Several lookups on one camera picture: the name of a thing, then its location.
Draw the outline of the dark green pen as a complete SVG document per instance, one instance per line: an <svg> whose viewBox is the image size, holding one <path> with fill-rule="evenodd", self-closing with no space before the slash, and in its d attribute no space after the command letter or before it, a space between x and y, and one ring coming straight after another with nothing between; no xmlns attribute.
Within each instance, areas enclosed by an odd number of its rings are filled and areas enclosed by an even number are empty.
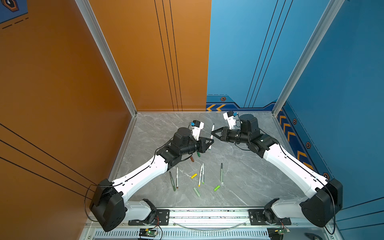
<svg viewBox="0 0 384 240"><path fill-rule="evenodd" d="M171 180L172 188L173 188L173 191L175 192L177 188L176 188L176 185L174 182L174 178L173 178L173 175L171 172L169 172L169 174L170 174L170 180Z"/></svg>

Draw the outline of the pale green pen cap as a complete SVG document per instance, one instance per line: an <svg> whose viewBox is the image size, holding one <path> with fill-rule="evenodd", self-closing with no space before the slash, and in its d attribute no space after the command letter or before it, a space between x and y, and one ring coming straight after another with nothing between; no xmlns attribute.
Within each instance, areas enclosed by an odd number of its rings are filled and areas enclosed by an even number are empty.
<svg viewBox="0 0 384 240"><path fill-rule="evenodd" d="M199 190L198 190L196 187L193 187L193 189L194 189L194 191L195 191L197 197L200 198L200 197L201 197L201 194L200 194Z"/></svg>

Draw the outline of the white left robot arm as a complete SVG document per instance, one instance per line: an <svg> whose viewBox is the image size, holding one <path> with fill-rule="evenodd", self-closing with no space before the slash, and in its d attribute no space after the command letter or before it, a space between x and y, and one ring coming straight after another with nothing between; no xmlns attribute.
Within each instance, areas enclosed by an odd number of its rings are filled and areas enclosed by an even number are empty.
<svg viewBox="0 0 384 240"><path fill-rule="evenodd" d="M131 201L131 197L154 178L166 173L193 153L205 153L214 143L211 138L193 136L191 129L181 127L172 138L157 148L154 155L129 174L96 185L89 209L105 232L121 222L138 220L147 225L156 219L157 208L148 199Z"/></svg>

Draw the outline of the white pen green tip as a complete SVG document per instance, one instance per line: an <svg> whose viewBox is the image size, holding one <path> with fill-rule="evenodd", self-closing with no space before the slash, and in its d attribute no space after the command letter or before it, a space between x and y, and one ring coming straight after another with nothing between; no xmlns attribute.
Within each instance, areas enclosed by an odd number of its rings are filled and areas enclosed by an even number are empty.
<svg viewBox="0 0 384 240"><path fill-rule="evenodd" d="M215 130L215 124L213 124L213 126L212 126L212 130L211 130L211 133L212 133L212 131L214 131Z"/></svg>

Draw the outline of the light green pen black tip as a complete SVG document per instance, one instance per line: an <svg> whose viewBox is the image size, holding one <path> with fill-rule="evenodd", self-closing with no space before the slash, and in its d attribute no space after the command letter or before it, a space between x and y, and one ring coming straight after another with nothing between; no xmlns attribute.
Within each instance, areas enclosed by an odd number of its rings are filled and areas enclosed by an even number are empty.
<svg viewBox="0 0 384 240"><path fill-rule="evenodd" d="M220 183L221 183L221 185L224 184L224 169L223 169L223 163L221 163L221 166L220 166Z"/></svg>

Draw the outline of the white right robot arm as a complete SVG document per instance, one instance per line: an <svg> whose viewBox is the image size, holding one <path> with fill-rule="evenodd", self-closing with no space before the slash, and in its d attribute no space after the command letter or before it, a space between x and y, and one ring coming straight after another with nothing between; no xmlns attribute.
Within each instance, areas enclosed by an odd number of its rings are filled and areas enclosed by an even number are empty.
<svg viewBox="0 0 384 240"><path fill-rule="evenodd" d="M328 180L289 154L278 140L259 128L258 120L253 115L239 116L229 111L223 117L228 126L221 129L221 141L246 144L251 152L280 169L305 195L294 200L276 198L267 203L263 211L267 224L302 218L323 228L329 221L335 220L343 207L343 185L338 180Z"/></svg>

